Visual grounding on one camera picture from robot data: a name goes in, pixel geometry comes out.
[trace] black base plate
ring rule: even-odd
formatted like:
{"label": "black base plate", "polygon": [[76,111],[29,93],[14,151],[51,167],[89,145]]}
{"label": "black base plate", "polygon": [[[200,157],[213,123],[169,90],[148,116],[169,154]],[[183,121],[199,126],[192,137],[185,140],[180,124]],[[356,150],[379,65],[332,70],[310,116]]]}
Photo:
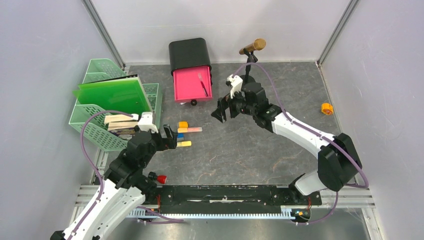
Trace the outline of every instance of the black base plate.
{"label": "black base plate", "polygon": [[281,206],[321,205],[319,191],[297,201],[280,185],[162,185],[144,205],[159,205],[163,214],[277,214]]}

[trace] yellow object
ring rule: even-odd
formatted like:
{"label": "yellow object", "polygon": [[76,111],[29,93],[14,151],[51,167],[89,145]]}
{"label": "yellow object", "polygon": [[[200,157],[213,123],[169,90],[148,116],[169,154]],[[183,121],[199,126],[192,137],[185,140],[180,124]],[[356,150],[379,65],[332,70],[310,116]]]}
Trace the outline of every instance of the yellow object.
{"label": "yellow object", "polygon": [[325,115],[331,115],[334,113],[333,106],[330,103],[323,103],[321,105],[321,112]]}
{"label": "yellow object", "polygon": [[198,133],[203,131],[201,127],[180,127],[178,128],[177,132],[179,134],[185,134],[185,133]]}
{"label": "yellow object", "polygon": [[176,147],[190,147],[192,145],[192,141],[180,141],[176,143]]}
{"label": "yellow object", "polygon": [[179,127],[179,128],[188,128],[188,127],[189,127],[189,123],[188,123],[188,122],[186,122],[186,121],[180,121],[180,122],[178,123],[178,127]]}

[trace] white wall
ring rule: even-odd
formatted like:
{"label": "white wall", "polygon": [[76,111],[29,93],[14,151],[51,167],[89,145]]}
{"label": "white wall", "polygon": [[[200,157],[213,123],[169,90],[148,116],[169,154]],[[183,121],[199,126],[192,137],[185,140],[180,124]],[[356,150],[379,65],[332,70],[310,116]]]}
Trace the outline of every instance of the white wall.
{"label": "white wall", "polygon": [[90,59],[112,56],[80,0],[0,9],[0,238],[47,240],[92,172],[68,126],[72,90]]}
{"label": "white wall", "polygon": [[168,64],[168,44],[202,37],[213,62],[244,62],[256,38],[260,61],[317,60],[349,0],[93,0],[127,63]]}
{"label": "white wall", "polygon": [[360,1],[323,64],[387,239],[422,239],[424,1]]}

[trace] brown cylinder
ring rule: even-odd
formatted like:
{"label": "brown cylinder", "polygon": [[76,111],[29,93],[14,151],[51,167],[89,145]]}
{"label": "brown cylinder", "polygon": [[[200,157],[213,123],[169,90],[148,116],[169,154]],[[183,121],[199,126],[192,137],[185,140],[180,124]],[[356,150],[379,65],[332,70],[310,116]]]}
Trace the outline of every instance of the brown cylinder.
{"label": "brown cylinder", "polygon": [[249,53],[253,52],[253,51],[260,51],[260,50],[264,49],[266,45],[267,45],[267,41],[265,41],[265,39],[257,38],[253,43],[251,43],[251,44],[243,47],[242,49],[240,49],[240,51],[238,51],[238,53],[241,54],[241,55],[245,54],[243,49],[246,49]]}

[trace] black stand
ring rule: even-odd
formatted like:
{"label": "black stand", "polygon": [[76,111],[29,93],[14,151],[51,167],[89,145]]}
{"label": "black stand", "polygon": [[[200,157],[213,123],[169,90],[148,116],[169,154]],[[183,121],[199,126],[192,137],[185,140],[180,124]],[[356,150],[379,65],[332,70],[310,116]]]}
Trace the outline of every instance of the black stand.
{"label": "black stand", "polygon": [[[247,56],[247,63],[256,63],[258,58],[253,54],[253,51],[248,52],[246,48],[243,49],[244,54]],[[246,74],[241,75],[240,78],[243,79],[243,86],[248,83],[255,83],[255,79],[249,76],[249,72],[251,71],[252,65],[246,66]]]}

